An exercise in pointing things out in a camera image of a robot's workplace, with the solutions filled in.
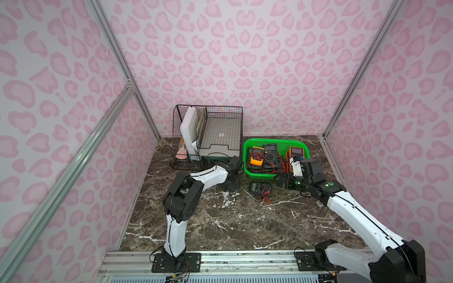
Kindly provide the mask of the yellow multimeter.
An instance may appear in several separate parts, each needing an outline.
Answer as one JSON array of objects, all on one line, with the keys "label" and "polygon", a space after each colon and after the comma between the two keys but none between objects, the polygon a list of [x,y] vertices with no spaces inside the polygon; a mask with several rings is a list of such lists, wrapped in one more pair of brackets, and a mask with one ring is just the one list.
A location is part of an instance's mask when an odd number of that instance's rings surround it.
[{"label": "yellow multimeter", "polygon": [[264,163],[265,151],[262,147],[250,147],[249,148],[249,163],[252,166],[261,167]]}]

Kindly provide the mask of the orange multimeter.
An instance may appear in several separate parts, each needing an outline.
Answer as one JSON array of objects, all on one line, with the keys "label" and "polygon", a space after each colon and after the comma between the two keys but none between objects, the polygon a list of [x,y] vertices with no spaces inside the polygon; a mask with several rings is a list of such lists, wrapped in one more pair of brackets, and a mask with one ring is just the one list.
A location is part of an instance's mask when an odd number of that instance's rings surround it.
[{"label": "orange multimeter", "polygon": [[294,147],[291,146],[288,151],[286,151],[285,159],[286,159],[286,169],[289,173],[293,173],[293,162],[304,159],[304,149],[302,147]]}]

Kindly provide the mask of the green multimeter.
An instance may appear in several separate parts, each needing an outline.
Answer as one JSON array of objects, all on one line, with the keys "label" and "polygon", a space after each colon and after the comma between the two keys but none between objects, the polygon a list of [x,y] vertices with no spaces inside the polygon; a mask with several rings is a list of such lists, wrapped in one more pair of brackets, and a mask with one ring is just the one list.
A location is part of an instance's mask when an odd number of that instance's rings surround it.
[{"label": "green multimeter", "polygon": [[275,143],[267,144],[264,148],[264,161],[263,161],[263,172],[264,173],[276,173],[282,170],[282,161],[277,145]]}]

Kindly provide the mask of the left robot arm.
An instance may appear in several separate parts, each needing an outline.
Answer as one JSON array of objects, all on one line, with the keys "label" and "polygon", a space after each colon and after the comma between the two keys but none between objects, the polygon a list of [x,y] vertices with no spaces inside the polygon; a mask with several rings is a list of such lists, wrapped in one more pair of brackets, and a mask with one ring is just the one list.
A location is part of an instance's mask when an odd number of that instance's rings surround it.
[{"label": "left robot arm", "polygon": [[185,235],[189,219],[197,210],[201,195],[212,187],[236,189],[243,161],[234,156],[227,162],[216,163],[205,171],[180,172],[164,194],[162,204],[167,220],[163,256],[172,264],[184,262]]}]

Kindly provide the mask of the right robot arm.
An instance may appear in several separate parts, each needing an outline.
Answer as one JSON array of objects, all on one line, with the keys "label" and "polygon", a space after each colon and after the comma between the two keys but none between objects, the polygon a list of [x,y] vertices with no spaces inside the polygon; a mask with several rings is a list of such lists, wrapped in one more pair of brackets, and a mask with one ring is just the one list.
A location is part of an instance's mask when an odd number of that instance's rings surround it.
[{"label": "right robot arm", "polygon": [[369,213],[335,179],[327,179],[316,159],[292,161],[274,180],[286,189],[308,193],[339,215],[370,248],[369,254],[328,240],[316,245],[316,265],[343,267],[373,283],[424,283],[425,250],[416,240],[407,241]]}]

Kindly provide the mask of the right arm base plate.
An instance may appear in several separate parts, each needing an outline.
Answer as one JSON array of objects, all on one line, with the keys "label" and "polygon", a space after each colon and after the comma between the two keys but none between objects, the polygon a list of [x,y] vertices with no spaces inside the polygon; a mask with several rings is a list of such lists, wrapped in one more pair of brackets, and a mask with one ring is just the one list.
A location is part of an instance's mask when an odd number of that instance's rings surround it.
[{"label": "right arm base plate", "polygon": [[315,259],[314,252],[306,252],[306,251],[296,251],[293,253],[294,257],[296,258],[296,263],[299,271],[326,271],[333,273],[334,271],[346,271],[347,269],[333,265],[331,263],[318,263]]}]

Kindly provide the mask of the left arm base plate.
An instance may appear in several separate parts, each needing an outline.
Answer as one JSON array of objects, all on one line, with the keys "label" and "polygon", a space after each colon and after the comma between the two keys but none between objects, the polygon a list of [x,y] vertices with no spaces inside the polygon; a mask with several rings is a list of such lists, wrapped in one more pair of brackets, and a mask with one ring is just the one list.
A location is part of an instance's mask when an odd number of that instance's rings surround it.
[{"label": "left arm base plate", "polygon": [[182,253],[177,258],[165,252],[156,254],[152,260],[152,273],[199,272],[201,268],[201,253]]}]

